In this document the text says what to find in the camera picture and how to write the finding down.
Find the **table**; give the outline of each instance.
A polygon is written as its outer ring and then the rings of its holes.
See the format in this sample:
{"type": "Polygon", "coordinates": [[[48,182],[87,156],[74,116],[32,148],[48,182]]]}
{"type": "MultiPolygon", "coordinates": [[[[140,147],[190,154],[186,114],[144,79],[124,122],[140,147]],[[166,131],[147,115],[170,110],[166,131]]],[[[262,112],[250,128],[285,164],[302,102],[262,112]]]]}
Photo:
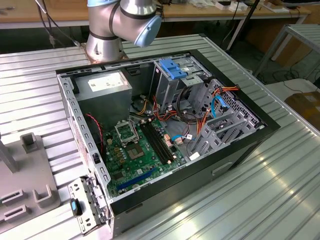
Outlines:
{"type": "MultiPolygon", "coordinates": [[[[16,6],[16,9],[9,11],[8,15],[0,15],[0,29],[20,29],[20,28],[42,28],[37,6],[34,0],[2,0],[0,7],[16,6]]],[[[50,16],[61,27],[66,26],[86,26],[89,25],[87,9],[57,10],[48,7],[50,16]]],[[[164,22],[186,22],[186,21],[214,21],[231,20],[234,13],[229,10],[220,10],[216,7],[196,8],[191,4],[171,4],[163,6],[164,22]]],[[[242,27],[249,12],[239,11],[234,19],[240,20],[227,50],[231,48],[236,36],[242,27]]],[[[290,12],[275,13],[259,4],[251,19],[279,19],[298,18],[297,24],[302,24],[311,12],[303,7],[299,10],[292,9],[290,12]]]]}
{"type": "MultiPolygon", "coordinates": [[[[279,46],[275,55],[272,57],[272,60],[276,59],[282,50],[285,48],[291,37],[295,37],[302,43],[309,46],[314,51],[320,54],[320,24],[290,24],[285,25],[276,36],[268,51],[265,53],[263,58],[261,59],[258,67],[254,71],[253,75],[258,76],[261,70],[267,64],[271,55],[275,52],[276,48],[279,46]]],[[[312,68],[311,72],[305,77],[307,78],[318,66],[320,65],[320,61],[318,61],[312,68]]]]}
{"type": "MultiPolygon", "coordinates": [[[[129,58],[198,49],[281,129],[248,159],[217,180],[118,237],[118,240],[313,239],[319,237],[320,133],[207,37],[157,38],[140,48],[124,42],[129,58]]],[[[4,143],[33,131],[43,137],[62,205],[3,233],[0,239],[107,239],[103,227],[82,238],[67,184],[85,174],[69,128],[55,69],[86,65],[81,48],[0,55],[0,131],[4,143]]]]}

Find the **green circuit board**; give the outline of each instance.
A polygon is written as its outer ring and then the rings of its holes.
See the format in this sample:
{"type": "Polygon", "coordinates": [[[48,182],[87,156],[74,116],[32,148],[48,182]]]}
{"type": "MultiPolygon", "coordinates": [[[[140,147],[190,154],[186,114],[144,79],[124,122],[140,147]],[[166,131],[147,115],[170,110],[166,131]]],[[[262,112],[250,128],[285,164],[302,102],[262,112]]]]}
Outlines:
{"type": "MultiPolygon", "coordinates": [[[[151,125],[157,130],[159,137],[165,143],[163,135],[166,132],[159,121],[157,119],[153,120],[151,125]]],[[[135,124],[135,129],[139,136],[139,141],[138,143],[131,142],[126,147],[121,145],[121,140],[116,130],[112,130],[104,135],[106,142],[109,139],[105,165],[111,176],[111,181],[107,185],[107,188],[112,197],[119,196],[186,163],[179,150],[175,147],[169,148],[166,146],[169,152],[173,156],[176,156],[176,158],[170,164],[163,164],[144,135],[140,124],[135,124]],[[148,176],[134,184],[119,189],[121,184],[145,175],[148,176]]],[[[130,128],[121,130],[121,139],[123,139],[123,135],[126,137],[131,136],[130,128]]]]}

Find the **sticker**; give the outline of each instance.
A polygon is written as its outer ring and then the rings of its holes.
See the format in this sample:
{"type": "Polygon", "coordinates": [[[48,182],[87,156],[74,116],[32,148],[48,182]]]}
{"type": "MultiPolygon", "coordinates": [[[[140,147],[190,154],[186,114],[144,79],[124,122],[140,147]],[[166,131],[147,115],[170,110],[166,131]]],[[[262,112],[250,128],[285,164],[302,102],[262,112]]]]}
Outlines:
{"type": "Polygon", "coordinates": [[[314,96],[304,96],[306,99],[308,99],[309,102],[316,102],[317,99],[314,96]]]}
{"type": "Polygon", "coordinates": [[[88,84],[92,92],[111,89],[124,85],[124,83],[121,81],[121,76],[118,73],[91,79],[88,81],[88,84]]]}

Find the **yellow cable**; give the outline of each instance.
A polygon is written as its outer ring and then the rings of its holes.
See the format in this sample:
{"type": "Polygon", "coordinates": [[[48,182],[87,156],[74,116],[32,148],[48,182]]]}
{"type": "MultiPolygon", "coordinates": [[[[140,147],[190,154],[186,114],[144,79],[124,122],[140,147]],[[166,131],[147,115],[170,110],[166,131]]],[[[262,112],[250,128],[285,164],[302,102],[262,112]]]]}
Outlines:
{"type": "Polygon", "coordinates": [[[143,114],[143,113],[145,112],[146,108],[147,108],[147,100],[145,99],[145,100],[144,100],[143,109],[142,109],[140,112],[138,112],[137,115],[143,114]]]}

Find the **metal table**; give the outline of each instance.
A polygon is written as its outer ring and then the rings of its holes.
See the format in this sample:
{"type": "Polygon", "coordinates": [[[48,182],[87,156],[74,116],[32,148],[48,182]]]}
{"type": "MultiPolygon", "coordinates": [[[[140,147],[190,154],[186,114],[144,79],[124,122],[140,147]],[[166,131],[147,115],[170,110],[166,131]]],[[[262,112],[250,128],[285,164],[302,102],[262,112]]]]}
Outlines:
{"type": "MultiPolygon", "coordinates": [[[[258,76],[261,70],[266,66],[271,54],[273,54],[276,48],[279,46],[274,56],[271,58],[273,61],[281,54],[282,50],[286,47],[291,37],[295,37],[302,43],[306,44],[312,50],[320,54],[320,24],[291,24],[285,25],[276,36],[268,51],[265,53],[261,59],[259,66],[254,71],[253,75],[258,76]]],[[[312,68],[310,73],[312,73],[318,66],[320,61],[318,61],[312,68]]]]}
{"type": "MultiPolygon", "coordinates": [[[[313,239],[319,237],[320,133],[277,99],[207,37],[156,39],[132,57],[198,49],[267,112],[281,129],[242,165],[117,239],[313,239]]],[[[54,69],[88,64],[71,47],[0,55],[0,131],[4,143],[22,133],[43,137],[62,205],[0,235],[0,239],[97,239],[103,227],[82,238],[68,203],[67,184],[84,175],[66,120],[54,69]]]]}

